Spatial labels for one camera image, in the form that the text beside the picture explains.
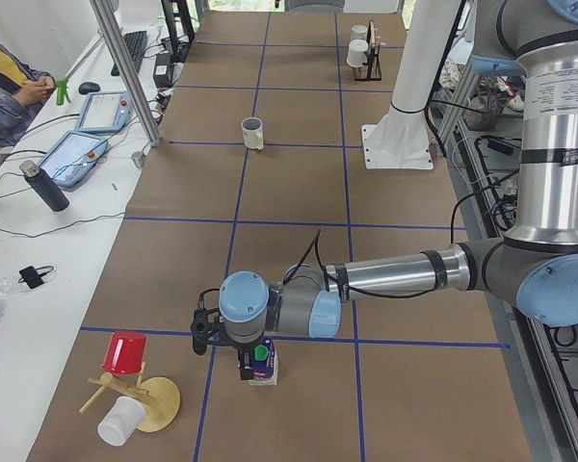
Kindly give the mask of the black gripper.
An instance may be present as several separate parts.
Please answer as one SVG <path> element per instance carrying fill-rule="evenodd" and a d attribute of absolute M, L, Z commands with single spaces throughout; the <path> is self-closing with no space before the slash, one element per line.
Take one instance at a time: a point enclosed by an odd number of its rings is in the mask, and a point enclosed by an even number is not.
<path fill-rule="evenodd" d="M 254 361 L 265 360 L 265 343 L 258 339 L 249 343 L 231 342 L 231 345 L 238 350 L 238 369 L 241 380 L 254 379 Z"/>

